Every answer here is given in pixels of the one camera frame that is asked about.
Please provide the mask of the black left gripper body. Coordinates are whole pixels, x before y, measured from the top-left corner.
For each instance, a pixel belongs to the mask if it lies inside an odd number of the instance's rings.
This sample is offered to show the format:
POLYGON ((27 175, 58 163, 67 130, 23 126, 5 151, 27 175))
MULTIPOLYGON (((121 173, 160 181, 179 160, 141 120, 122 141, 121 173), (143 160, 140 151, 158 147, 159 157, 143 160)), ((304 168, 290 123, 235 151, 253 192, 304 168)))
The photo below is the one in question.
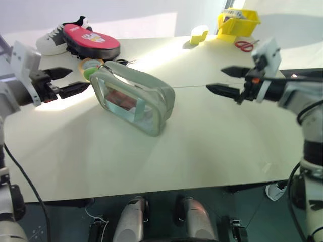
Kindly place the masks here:
POLYGON ((35 88, 40 101, 49 103, 57 100, 58 87, 52 85, 52 80, 62 78, 59 69, 46 69, 33 71, 29 74, 32 86, 35 88))

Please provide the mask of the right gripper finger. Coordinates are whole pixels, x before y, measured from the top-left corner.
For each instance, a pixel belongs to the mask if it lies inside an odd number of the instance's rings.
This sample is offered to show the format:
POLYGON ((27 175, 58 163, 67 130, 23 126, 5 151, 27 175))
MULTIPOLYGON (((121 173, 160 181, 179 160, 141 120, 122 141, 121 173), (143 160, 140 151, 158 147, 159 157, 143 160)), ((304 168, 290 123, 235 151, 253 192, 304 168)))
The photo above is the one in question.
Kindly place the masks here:
POLYGON ((230 77, 245 77, 251 68, 239 67, 239 66, 229 66, 222 68, 221 71, 230 77))
POLYGON ((225 85, 225 84, 220 84, 220 83, 207 84, 206 88, 215 95, 231 98, 233 100, 237 100, 240 96, 239 89, 229 87, 228 85, 225 85))

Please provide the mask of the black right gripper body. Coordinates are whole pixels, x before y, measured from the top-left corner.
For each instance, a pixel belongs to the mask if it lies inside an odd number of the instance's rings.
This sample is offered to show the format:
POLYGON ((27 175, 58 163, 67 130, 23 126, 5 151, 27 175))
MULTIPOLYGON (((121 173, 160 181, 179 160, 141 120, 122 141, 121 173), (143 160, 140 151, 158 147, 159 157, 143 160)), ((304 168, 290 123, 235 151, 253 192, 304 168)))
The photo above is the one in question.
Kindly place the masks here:
POLYGON ((238 77, 244 78, 244 89, 239 94, 238 98, 235 99, 238 105, 241 105, 244 100, 253 101, 256 99, 260 87, 262 85, 261 78, 264 76, 264 70, 257 68, 240 68, 238 77))

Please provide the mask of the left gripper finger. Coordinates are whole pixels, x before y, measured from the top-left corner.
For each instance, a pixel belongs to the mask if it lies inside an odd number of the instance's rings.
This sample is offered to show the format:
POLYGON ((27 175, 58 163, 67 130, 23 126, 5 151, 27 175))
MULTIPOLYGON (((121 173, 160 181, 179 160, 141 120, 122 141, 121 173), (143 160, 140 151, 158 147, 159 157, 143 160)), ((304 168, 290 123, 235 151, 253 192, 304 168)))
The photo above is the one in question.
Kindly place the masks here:
POLYGON ((64 78, 72 71, 73 70, 69 68, 55 67, 55 68, 47 69, 47 74, 50 76, 52 80, 58 80, 58 79, 64 78))
POLYGON ((65 99, 79 93, 82 93, 90 86, 89 82, 75 82, 68 86, 62 87, 59 90, 59 96, 61 99, 65 99))

